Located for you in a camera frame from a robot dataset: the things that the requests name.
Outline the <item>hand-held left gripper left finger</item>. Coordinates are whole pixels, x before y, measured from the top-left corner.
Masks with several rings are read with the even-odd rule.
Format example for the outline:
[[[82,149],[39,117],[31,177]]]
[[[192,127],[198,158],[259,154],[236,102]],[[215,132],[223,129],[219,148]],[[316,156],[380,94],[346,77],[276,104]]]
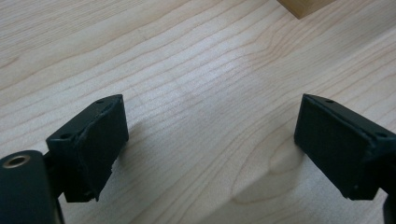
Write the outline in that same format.
[[[98,200],[128,140],[122,95],[90,104],[46,139],[45,162],[55,194],[69,203]]]

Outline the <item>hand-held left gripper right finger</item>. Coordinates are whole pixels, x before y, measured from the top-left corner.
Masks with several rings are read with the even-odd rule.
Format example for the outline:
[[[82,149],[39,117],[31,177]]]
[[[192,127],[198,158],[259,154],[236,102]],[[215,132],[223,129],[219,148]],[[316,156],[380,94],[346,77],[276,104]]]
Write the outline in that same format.
[[[396,196],[396,133],[333,100],[305,94],[295,144],[350,200]]]

